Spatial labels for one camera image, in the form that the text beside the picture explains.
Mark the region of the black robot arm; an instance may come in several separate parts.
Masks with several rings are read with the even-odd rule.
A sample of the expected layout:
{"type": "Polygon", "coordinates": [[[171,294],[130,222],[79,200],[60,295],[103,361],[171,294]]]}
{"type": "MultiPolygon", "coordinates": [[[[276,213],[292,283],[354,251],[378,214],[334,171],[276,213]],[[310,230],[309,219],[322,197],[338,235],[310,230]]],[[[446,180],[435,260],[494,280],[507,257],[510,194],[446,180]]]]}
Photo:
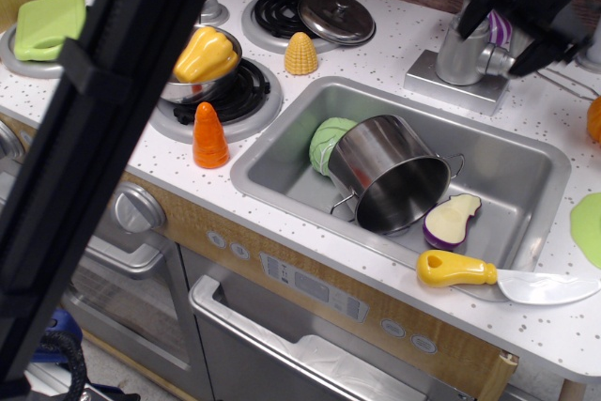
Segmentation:
{"type": "MultiPolygon", "coordinates": [[[[44,117],[1,218],[1,283],[26,313],[12,315],[3,377],[23,376],[58,295],[65,288],[122,173],[145,169],[146,124],[173,66],[177,46],[204,0],[94,0],[82,37],[67,47],[68,69],[45,104],[44,117]]],[[[394,263],[393,245],[359,241],[351,224],[327,216],[303,220],[235,191],[232,183],[202,189],[199,174],[178,167],[160,174],[164,189],[229,217],[260,236],[371,286],[382,304],[412,306],[452,337],[476,336],[576,384],[600,380],[600,299],[546,307],[549,322],[528,334],[516,325],[533,308],[512,302],[481,308],[449,288],[428,289],[394,263]]]]}

